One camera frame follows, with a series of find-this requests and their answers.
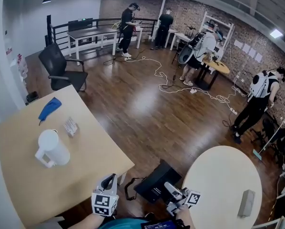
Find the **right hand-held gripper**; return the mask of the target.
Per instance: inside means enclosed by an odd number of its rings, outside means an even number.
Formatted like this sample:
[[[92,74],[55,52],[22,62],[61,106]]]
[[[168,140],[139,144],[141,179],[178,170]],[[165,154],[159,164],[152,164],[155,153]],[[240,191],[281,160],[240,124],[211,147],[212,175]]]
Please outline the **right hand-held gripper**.
[[[164,183],[164,187],[169,191],[172,197],[168,200],[166,210],[175,215],[179,207],[187,205],[188,208],[196,205],[201,197],[201,194],[196,191],[192,191],[188,188],[178,189],[169,182]]]

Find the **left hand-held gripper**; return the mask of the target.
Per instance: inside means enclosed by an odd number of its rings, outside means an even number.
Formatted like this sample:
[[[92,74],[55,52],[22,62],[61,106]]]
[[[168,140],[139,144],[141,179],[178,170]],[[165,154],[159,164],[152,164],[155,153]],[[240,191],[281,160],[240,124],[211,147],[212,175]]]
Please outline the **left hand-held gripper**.
[[[102,178],[92,192],[92,212],[103,217],[110,217],[118,203],[116,174],[112,173]]]

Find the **person's right hand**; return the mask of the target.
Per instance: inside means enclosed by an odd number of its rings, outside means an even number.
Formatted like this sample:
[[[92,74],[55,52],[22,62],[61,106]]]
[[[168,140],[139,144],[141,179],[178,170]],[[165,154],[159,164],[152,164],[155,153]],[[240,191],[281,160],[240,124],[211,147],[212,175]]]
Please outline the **person's right hand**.
[[[186,226],[192,226],[193,221],[191,218],[191,214],[188,208],[188,205],[184,204],[178,208],[178,212],[176,213],[176,219],[181,219]]]

